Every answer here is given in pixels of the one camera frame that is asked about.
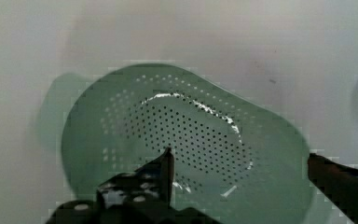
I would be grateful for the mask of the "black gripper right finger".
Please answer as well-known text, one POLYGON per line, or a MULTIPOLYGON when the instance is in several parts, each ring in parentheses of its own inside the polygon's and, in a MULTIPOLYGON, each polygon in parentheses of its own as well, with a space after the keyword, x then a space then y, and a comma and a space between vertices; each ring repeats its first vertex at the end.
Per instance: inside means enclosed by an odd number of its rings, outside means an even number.
POLYGON ((308 178, 354 224, 358 224, 358 169, 310 153, 308 178))

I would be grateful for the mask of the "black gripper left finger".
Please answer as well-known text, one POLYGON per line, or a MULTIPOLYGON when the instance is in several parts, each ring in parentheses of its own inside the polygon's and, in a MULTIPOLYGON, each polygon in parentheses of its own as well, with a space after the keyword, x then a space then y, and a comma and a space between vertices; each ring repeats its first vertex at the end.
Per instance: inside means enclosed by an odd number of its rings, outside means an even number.
POLYGON ((96 199, 56 208, 46 224, 221 224, 194 207, 171 206, 174 157, 161 155, 132 173, 115 175, 96 189, 96 199))

